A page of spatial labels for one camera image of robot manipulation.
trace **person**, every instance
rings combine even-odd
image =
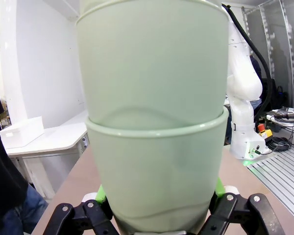
[[[13,165],[0,139],[0,235],[31,234],[47,205]]]
[[[261,68],[259,66],[258,61],[252,56],[250,55],[250,61],[251,64],[253,65],[259,79],[261,79]],[[253,107],[253,109],[255,110],[260,104],[261,104],[262,100],[261,98],[257,99],[257,100],[252,100],[250,102],[251,106]],[[231,144],[231,137],[232,137],[232,127],[231,127],[231,121],[232,121],[232,114],[231,114],[231,109],[228,108],[229,110],[229,117],[227,119],[227,126],[226,126],[226,131],[225,131],[225,142],[227,144]]]

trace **tabletop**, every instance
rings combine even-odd
[[[8,156],[59,151],[72,148],[86,133],[84,121],[87,111],[76,115],[62,125],[45,129],[44,134],[20,148],[6,149]]]
[[[294,216],[287,208],[254,176],[240,161],[230,154],[227,148],[223,149],[222,162],[219,176],[222,183],[233,185],[238,188],[240,194],[248,198],[254,193],[264,194],[278,217],[285,234],[294,234]],[[49,204],[41,220],[37,224],[33,235],[42,235],[46,225],[55,209],[60,203],[70,203],[74,207],[78,206],[84,195],[90,192],[96,192],[100,186],[100,178],[90,147],[83,153],[72,171],[69,173],[66,181],[62,184],[59,191]],[[92,231],[85,231],[85,235],[93,235]],[[238,224],[230,224],[226,235],[245,234]]]

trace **metal grate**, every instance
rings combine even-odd
[[[294,147],[247,168],[269,188],[294,215]]]

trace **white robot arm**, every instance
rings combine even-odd
[[[265,140],[254,131],[254,110],[250,101],[262,93],[262,84],[249,57],[248,44],[229,17],[229,72],[227,95],[232,114],[230,151],[238,159],[253,160],[269,150]]]

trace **thick black hose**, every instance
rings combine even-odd
[[[250,48],[253,50],[253,52],[257,55],[257,57],[259,58],[261,64],[263,65],[263,67],[265,69],[265,73],[266,73],[266,76],[267,76],[267,83],[268,83],[268,93],[267,93],[267,96],[266,96],[265,101],[263,102],[263,104],[261,105],[259,111],[257,112],[257,114],[254,117],[254,122],[256,123],[256,126],[257,126],[258,125],[257,123],[258,123],[258,119],[259,119],[260,114],[265,110],[265,108],[267,107],[267,105],[271,101],[272,80],[271,80],[270,70],[268,68],[268,65],[267,65],[265,59],[263,58],[263,56],[261,55],[261,53],[259,52],[259,50],[256,48],[256,46],[254,45],[254,43],[251,41],[251,39],[248,37],[248,35],[245,33],[244,29],[242,28],[242,26],[238,22],[237,18],[235,17],[234,13],[230,9],[231,6],[230,5],[227,6],[227,5],[224,5],[224,4],[222,4],[222,6],[226,9],[227,13],[229,14],[229,16],[231,17],[231,19],[233,20],[234,25],[239,30],[239,32],[241,33],[241,35],[243,36],[243,38],[246,40],[246,42],[248,43],[248,45],[250,46]]]

